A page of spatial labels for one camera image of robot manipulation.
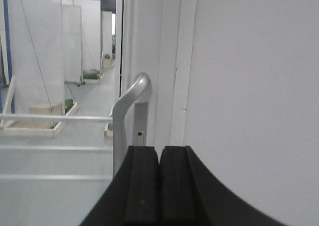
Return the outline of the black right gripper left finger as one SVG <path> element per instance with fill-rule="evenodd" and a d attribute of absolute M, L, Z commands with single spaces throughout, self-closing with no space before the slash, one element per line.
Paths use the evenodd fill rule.
<path fill-rule="evenodd" d="M 82 226 L 157 226 L 159 163 L 154 147 L 130 146 L 106 191 Z"/>

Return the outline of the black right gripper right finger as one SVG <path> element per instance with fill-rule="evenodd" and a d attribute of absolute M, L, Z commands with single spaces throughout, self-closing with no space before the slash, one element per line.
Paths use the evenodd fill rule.
<path fill-rule="evenodd" d="M 222 184 L 190 146 L 166 146 L 160 158 L 163 226 L 280 226 Z"/>

